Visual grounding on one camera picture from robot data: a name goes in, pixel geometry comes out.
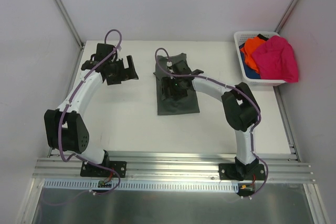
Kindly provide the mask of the grey t shirt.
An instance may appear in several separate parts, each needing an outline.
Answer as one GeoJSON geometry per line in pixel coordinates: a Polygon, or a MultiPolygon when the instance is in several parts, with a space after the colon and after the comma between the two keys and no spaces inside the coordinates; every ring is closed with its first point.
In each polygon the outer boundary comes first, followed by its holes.
{"type": "Polygon", "coordinates": [[[187,64],[187,56],[185,53],[181,53],[171,58],[158,56],[158,63],[155,65],[155,72],[153,73],[156,80],[156,101],[157,101],[157,114],[158,115],[182,115],[192,114],[199,112],[198,99],[196,92],[188,93],[188,96],[180,100],[162,100],[162,85],[161,79],[163,77],[171,77],[165,74],[164,71],[169,71],[172,74],[200,74],[200,70],[192,71],[187,64]],[[170,61],[173,63],[171,68],[166,66],[166,63],[170,61]]]}

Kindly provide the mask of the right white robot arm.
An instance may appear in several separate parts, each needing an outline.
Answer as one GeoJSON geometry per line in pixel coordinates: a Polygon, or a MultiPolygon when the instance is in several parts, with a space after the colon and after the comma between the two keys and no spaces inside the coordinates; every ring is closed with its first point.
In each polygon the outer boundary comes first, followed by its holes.
{"type": "Polygon", "coordinates": [[[222,103],[227,123],[235,130],[237,152],[235,164],[224,174],[234,180],[243,181],[251,176],[259,165],[255,154],[254,129],[261,121],[260,108],[249,86],[241,82],[230,86],[213,78],[203,76],[203,71],[191,71],[185,61],[179,61],[170,68],[160,67],[165,77],[163,95],[179,99],[187,91],[206,94],[222,103]]]}

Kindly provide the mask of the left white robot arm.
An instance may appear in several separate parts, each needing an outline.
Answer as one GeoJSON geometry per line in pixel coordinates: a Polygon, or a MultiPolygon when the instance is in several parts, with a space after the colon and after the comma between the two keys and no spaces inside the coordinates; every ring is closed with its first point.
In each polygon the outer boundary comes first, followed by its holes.
{"type": "Polygon", "coordinates": [[[86,60],[79,72],[79,80],[65,100],[54,110],[44,114],[47,142],[57,149],[63,161],[70,159],[64,152],[70,152],[80,160],[92,164],[92,170],[99,176],[110,170],[107,151],[89,143],[90,134],[83,115],[98,88],[137,80],[132,56],[118,57],[114,45],[98,43],[96,52],[86,60]]]}

